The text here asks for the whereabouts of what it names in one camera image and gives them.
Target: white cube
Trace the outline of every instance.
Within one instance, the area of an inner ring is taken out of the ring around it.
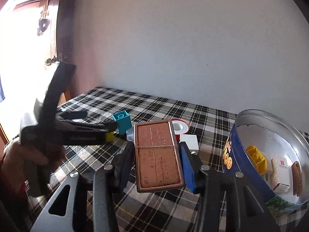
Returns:
[[[192,154],[198,154],[199,148],[197,143],[197,137],[196,135],[191,134],[181,134],[180,135],[180,142],[186,142],[190,152]]]

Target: yellow toy block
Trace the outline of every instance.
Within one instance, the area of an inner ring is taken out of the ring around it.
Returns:
[[[267,161],[263,154],[255,146],[249,146],[246,152],[259,174],[262,175],[267,169]]]
[[[115,140],[114,132],[105,133],[105,141],[113,142]]]

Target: plaid tablecloth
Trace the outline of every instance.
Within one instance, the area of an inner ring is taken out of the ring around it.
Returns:
[[[236,115],[209,107],[189,104],[167,98],[145,94],[97,87],[88,93],[71,99],[60,106],[65,110],[88,110],[84,122],[98,123],[112,119],[112,114],[126,110],[132,123],[142,120],[180,118],[189,126],[190,134],[197,135],[199,157],[222,172],[221,153]],[[113,143],[101,146],[69,146],[66,148],[66,160],[51,176],[49,196],[29,198],[31,207],[29,226],[35,221],[49,197],[64,178],[74,170],[81,174],[94,172],[102,165],[110,163],[113,157],[121,153],[126,140],[117,137]],[[135,167],[132,168],[124,196],[115,196],[115,212],[120,231],[192,231],[197,216],[199,195],[191,194],[187,189],[175,189],[158,193],[140,194],[136,191]],[[282,231],[290,231],[306,212],[307,205],[297,211],[284,215],[277,220]],[[92,230],[92,193],[88,193],[87,228]],[[220,231],[225,230],[226,203],[221,201]]]

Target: blue foam pad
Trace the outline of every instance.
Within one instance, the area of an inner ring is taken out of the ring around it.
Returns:
[[[182,170],[184,180],[186,182],[187,188],[192,192],[195,193],[196,185],[194,181],[194,171],[191,166],[191,163],[188,159],[186,151],[182,145],[180,145],[180,153],[181,153],[181,160],[182,160]]]

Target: hand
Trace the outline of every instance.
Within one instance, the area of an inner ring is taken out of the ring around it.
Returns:
[[[25,160],[31,160],[41,166],[47,165],[52,172],[55,172],[61,161],[65,159],[63,146],[48,144],[47,152],[48,154],[45,156],[34,147],[21,146],[19,138],[7,146],[1,171],[15,193],[19,193],[21,186],[26,181]]]

